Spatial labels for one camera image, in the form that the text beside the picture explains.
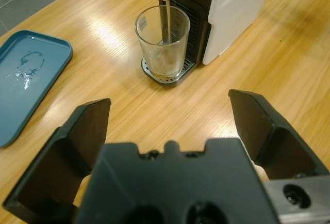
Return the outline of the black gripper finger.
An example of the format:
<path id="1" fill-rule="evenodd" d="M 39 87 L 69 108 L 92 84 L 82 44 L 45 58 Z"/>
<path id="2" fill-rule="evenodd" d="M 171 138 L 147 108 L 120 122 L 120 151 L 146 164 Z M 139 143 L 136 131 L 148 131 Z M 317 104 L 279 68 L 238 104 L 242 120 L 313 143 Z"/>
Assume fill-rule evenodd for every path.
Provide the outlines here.
<path id="1" fill-rule="evenodd" d="M 292 125 L 260 94 L 231 89 L 236 129 L 250 159 L 270 180 L 328 175 Z"/>
<path id="2" fill-rule="evenodd" d="M 111 100 L 75 108 L 55 129 L 3 202 L 23 221 L 73 221 L 74 199 L 105 143 Z"/>

